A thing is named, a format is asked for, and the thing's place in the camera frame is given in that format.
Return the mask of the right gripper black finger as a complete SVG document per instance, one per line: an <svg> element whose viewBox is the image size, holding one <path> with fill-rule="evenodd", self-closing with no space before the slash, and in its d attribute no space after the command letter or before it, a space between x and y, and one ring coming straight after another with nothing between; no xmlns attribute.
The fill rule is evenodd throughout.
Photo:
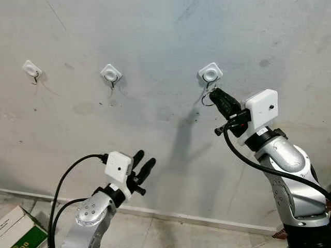
<svg viewBox="0 0 331 248"><path fill-rule="evenodd" d="M213 98L213 104L225 119L230 119L234 115L234 102L223 98Z"/></svg>
<svg viewBox="0 0 331 248"><path fill-rule="evenodd" d="M211 90L210 100L220 112L239 112L242 109L237 99L220 88Z"/></svg>

